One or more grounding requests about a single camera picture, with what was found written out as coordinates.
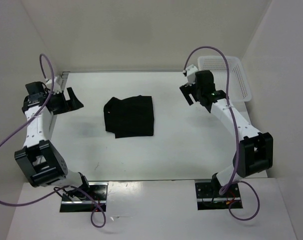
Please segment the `black sport shorts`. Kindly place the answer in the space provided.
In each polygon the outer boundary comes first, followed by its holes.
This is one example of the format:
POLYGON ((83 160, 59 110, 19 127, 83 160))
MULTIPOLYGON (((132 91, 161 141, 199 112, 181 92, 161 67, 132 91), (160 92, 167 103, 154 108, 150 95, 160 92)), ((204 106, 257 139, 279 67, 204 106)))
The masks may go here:
POLYGON ((112 97, 103 107, 105 130, 115 138, 154 135, 154 106, 151 96, 112 97))

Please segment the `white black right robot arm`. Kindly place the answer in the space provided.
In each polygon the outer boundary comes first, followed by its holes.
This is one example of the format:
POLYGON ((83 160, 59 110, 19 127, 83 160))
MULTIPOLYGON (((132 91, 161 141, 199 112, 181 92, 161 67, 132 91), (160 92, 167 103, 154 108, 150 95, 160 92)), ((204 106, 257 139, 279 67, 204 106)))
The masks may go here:
POLYGON ((211 191, 223 196, 230 185, 248 176, 268 170, 273 165, 274 139, 251 125, 234 107, 223 90, 217 90, 214 75, 209 70, 183 71, 187 83, 179 89, 189 105, 199 102, 235 137, 236 151, 232 164, 215 173, 211 191))

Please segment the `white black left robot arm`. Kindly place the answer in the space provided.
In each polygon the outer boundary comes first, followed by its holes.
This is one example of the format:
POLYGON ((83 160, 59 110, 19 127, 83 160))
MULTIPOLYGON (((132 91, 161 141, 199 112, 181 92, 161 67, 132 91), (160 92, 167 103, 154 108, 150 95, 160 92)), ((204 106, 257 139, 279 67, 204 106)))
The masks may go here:
POLYGON ((80 172, 68 169, 67 163, 50 141, 52 119, 56 115, 83 108, 72 88, 67 88, 69 99, 58 78, 46 82, 35 81, 26 84, 22 112, 30 121, 26 129, 23 147, 14 153, 16 163, 27 181, 33 187, 67 187, 70 198, 85 200, 92 188, 87 178, 80 172))

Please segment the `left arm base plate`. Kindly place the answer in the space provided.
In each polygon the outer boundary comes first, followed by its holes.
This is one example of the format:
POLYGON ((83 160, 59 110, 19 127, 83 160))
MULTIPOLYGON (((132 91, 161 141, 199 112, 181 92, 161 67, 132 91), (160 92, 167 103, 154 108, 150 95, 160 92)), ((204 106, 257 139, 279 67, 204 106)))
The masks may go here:
MULTIPOLYGON (((89 181, 90 197, 101 207, 103 212, 106 212, 107 208, 107 192, 108 183, 99 181, 89 181)), ((82 198, 76 196, 71 197, 65 191, 60 193, 60 213, 89 213, 95 210, 95 212, 101 212, 99 208, 86 196, 82 195, 82 198)))

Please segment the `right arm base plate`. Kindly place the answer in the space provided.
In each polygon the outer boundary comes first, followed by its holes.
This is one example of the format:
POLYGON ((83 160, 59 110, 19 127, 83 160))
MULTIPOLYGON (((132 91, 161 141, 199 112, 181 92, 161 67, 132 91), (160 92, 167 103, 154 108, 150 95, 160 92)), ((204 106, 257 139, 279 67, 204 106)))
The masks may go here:
POLYGON ((214 192, 210 181, 196 181, 195 193, 197 210, 225 210, 231 206, 232 209, 242 209, 240 190, 237 184, 232 184, 224 195, 214 192))

